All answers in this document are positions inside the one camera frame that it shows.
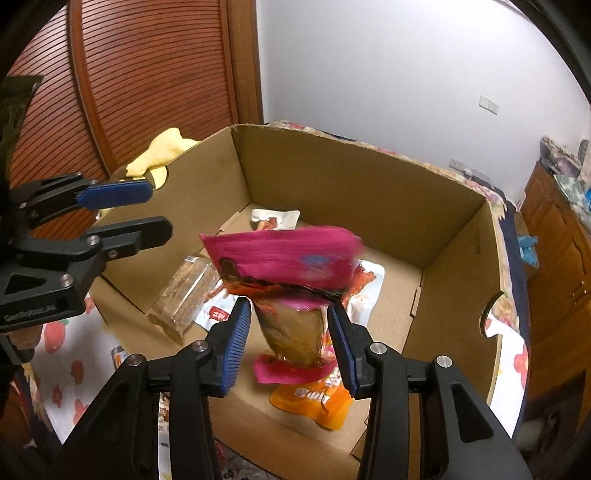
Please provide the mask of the person's left hand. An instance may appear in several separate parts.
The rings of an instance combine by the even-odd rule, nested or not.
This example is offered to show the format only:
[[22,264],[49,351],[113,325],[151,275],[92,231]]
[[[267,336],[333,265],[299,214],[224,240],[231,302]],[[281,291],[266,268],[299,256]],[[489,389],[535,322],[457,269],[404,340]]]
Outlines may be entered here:
[[34,349],[40,342],[43,326],[36,325],[14,330],[7,333],[7,337],[18,350]]

